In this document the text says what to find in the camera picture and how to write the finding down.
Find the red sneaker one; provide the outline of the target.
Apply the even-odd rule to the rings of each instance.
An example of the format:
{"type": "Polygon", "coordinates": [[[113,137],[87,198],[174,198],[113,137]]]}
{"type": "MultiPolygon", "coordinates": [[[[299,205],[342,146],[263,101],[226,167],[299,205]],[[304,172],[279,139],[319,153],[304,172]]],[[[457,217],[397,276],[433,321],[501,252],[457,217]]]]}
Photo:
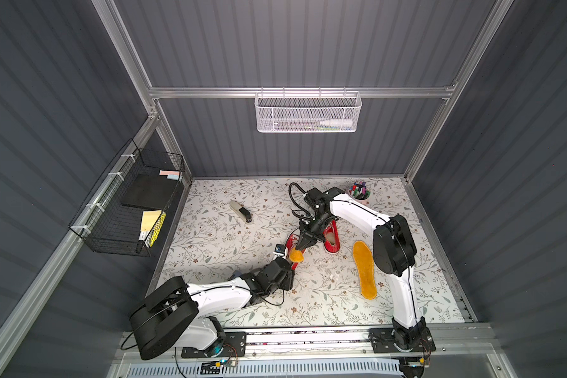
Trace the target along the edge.
{"type": "Polygon", "coordinates": [[[290,236],[288,236],[288,240],[286,242],[286,258],[288,260],[288,262],[291,264],[291,269],[292,270],[296,270],[297,266],[299,263],[293,263],[289,260],[288,258],[288,252],[291,248],[296,248],[297,246],[297,242],[298,242],[298,236],[296,234],[291,234],[290,236]]]}
{"type": "Polygon", "coordinates": [[[333,220],[323,231],[324,250],[330,255],[336,255],[340,251],[340,238],[336,221],[333,220]]]}

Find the yellow insole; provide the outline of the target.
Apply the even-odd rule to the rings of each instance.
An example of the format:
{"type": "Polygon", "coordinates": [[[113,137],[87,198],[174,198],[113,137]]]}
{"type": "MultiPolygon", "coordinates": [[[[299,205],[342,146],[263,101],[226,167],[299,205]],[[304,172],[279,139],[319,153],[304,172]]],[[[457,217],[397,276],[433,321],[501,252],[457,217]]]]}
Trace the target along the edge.
{"type": "Polygon", "coordinates": [[[356,241],[354,243],[353,258],[358,271],[361,295],[368,300],[375,299],[377,296],[377,288],[374,275],[373,254],[365,242],[356,241]]]}
{"type": "Polygon", "coordinates": [[[291,248],[288,252],[288,258],[293,263],[301,263],[304,261],[303,251],[291,248]]]}

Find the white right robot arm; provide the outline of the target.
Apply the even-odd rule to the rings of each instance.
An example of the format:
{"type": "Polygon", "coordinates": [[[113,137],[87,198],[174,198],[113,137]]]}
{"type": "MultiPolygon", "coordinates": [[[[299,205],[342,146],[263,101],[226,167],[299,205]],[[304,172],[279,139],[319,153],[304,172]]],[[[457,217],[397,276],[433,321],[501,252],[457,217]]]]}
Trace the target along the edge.
{"type": "Polygon", "coordinates": [[[394,312],[392,324],[398,344],[408,350],[425,336],[425,318],[417,307],[414,266],[417,247],[405,217],[389,216],[354,200],[338,187],[325,192],[312,188],[303,192],[312,209],[299,216],[299,238],[295,248],[305,250],[318,241],[325,242],[324,230],[343,219],[372,238],[373,267],[387,275],[394,312]]]}

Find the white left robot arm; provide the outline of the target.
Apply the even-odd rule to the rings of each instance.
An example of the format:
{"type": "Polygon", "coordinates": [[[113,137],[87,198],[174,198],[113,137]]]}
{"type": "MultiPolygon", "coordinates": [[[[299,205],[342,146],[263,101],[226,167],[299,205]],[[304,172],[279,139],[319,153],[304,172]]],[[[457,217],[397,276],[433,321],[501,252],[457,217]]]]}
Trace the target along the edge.
{"type": "Polygon", "coordinates": [[[174,348],[215,357],[227,343],[216,315],[267,304],[268,297],[276,291],[290,291],[294,277],[294,269],[281,258],[262,269],[219,283],[186,283],[182,276],[173,277],[130,314],[134,347],[144,361],[174,348]]]}

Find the pink pen cup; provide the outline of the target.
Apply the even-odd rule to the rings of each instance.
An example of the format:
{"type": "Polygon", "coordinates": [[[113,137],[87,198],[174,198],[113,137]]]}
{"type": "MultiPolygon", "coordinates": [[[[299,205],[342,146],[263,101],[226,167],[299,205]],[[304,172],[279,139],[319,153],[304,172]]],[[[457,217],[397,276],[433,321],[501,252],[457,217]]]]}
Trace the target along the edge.
{"type": "Polygon", "coordinates": [[[364,206],[368,206],[371,196],[369,192],[365,192],[365,194],[350,192],[349,195],[351,196],[351,198],[353,198],[354,201],[364,206]]]}

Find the coloured markers in cup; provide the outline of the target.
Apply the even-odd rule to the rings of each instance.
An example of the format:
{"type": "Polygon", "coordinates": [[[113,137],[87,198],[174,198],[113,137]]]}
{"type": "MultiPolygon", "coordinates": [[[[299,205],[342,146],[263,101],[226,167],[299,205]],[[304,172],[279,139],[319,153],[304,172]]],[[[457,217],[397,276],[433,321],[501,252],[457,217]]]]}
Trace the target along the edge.
{"type": "Polygon", "coordinates": [[[350,192],[363,193],[363,194],[365,194],[365,192],[369,192],[371,194],[370,190],[367,188],[365,181],[355,182],[354,185],[349,190],[349,193],[350,192]]]}

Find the beige and black stapler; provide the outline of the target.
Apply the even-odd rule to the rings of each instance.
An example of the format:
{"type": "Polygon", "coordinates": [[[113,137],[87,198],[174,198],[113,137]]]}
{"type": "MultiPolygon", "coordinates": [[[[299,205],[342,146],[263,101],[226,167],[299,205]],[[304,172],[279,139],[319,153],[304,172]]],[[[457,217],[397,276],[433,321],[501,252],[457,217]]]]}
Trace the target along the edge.
{"type": "Polygon", "coordinates": [[[238,203],[235,200],[231,200],[229,202],[229,205],[230,205],[231,209],[246,223],[252,222],[252,214],[242,204],[238,203]]]}

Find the white marker in basket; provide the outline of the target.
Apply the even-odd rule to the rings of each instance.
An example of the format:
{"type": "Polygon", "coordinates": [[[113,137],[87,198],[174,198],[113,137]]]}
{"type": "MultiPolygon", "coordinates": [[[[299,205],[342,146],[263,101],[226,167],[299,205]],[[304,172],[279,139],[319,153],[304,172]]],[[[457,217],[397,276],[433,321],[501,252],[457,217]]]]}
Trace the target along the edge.
{"type": "Polygon", "coordinates": [[[352,129],[354,121],[351,119],[330,119],[318,121],[318,126],[326,129],[352,129]]]}

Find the yellow sticky note pad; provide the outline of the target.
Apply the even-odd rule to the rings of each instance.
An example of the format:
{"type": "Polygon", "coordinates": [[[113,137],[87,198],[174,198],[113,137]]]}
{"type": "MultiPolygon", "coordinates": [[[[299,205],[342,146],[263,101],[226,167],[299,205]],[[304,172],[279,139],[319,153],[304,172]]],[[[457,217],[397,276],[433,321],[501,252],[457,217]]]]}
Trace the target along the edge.
{"type": "Polygon", "coordinates": [[[163,210],[143,211],[138,242],[141,247],[151,248],[159,237],[165,223],[166,212],[163,210]]]}

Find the black notebook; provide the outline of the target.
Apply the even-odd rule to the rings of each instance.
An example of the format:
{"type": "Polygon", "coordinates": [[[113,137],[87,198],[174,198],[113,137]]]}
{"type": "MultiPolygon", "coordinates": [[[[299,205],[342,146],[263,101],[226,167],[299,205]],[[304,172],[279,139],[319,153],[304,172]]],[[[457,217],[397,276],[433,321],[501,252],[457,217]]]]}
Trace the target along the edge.
{"type": "Polygon", "coordinates": [[[121,205],[144,210],[164,209],[178,185],[178,181],[166,176],[138,175],[124,192],[121,205]]]}

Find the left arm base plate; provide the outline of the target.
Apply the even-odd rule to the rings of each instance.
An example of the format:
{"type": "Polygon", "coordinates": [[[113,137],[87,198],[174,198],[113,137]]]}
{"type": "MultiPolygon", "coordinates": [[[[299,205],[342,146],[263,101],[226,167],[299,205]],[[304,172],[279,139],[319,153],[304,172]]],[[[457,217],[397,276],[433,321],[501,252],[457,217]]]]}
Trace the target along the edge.
{"type": "Polygon", "coordinates": [[[247,333],[225,332],[204,351],[192,347],[180,348],[179,357],[190,358],[239,358],[245,355],[247,333]]]}

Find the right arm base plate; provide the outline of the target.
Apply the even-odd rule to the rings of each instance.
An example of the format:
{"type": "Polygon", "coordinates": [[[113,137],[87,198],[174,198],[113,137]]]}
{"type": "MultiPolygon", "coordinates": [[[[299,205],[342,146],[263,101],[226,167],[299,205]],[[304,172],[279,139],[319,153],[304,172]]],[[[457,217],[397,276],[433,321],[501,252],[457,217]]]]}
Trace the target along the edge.
{"type": "Polygon", "coordinates": [[[437,351],[435,340],[429,328],[419,333],[407,333],[393,327],[369,329],[368,340],[376,354],[391,353],[425,353],[430,355],[437,351]]]}

